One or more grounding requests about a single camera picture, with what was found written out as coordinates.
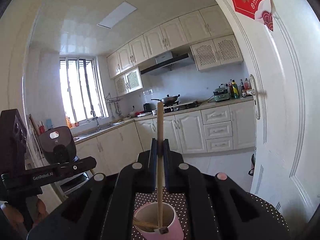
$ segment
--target drawer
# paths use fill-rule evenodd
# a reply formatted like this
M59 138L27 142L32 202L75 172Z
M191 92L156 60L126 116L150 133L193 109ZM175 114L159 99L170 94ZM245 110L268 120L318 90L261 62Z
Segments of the drawer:
M229 106L201 110L203 124L231 121Z
M232 136L206 140L208 152L233 150Z
M232 125L229 122L220 122L204 125L206 139L215 139L232 136Z

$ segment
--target window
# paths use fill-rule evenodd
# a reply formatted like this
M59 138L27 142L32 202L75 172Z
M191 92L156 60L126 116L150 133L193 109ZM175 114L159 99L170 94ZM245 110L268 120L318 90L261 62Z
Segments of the window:
M60 84L64 110L71 123L108 117L104 111L94 59L60 58Z

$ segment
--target faucet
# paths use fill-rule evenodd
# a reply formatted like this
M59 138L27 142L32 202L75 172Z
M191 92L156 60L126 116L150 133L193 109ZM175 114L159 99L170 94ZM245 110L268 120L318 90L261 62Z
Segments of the faucet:
M95 111L94 111L94 110L91 110L91 114L93 115L93 118L91 118L91 119L92 119L92 120L96 120L98 130L100 130L100 125L99 125L98 117L96 116Z

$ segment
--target pink cup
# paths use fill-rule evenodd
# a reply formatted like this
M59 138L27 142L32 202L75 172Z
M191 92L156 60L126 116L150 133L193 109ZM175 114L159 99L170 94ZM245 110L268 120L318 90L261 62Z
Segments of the pink cup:
M158 203L149 202L138 208L134 216L144 222L158 224ZM136 229L144 236L146 240L182 240L184 237L179 219L173 206L163 202L163 226L167 226L169 232L159 234L156 232L147 232L144 227L135 226Z

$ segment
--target window bar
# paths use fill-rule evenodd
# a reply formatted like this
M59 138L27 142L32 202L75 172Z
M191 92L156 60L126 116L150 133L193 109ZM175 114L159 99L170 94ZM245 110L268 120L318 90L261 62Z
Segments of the window bar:
M98 79L98 70L97 70L97 66L96 66L96 62L93 59L92 60L92 70L94 73L94 78L95 78L95 84L96 84L96 90L97 90L97 94L98 94L98 98L99 98L99 107L100 107L100 111L102 113L102 116L107 116L104 107L102 107L102 100L104 100L104 98L102 99L102 94L100 91L100 83L99 83L99 79Z
M75 111L75 108L73 107L71 88L70 88L70 81L69 81L69 73L68 73L69 63L68 63L68 58L66 58L66 66L67 66L67 80L68 80L68 91L69 91L69 96L70 96L70 103L71 103L71 108L72 108L72 112L73 112L73 117L75 119L75 122L77 122L76 111Z
M90 107L91 107L91 110L94 110L93 109L93 104L92 104L92 100L91 100L91 94L90 94L90 89L89 89L89 82L88 82L88 75L87 75L87 65L86 65L86 60L84 59L84 77L85 77L85 82L86 82L86 85L87 85L87 91L88 91L88 96L89 96L89 101L90 101Z
M83 99L82 87L81 87L79 58L77 59L77 63L78 63L78 66L77 66L77 72L78 72L78 78L79 78L79 85L80 85L80 92L81 92L82 104L83 104L83 108L84 108L85 118L88 120L87 111L85 110L85 105L84 105L84 99Z

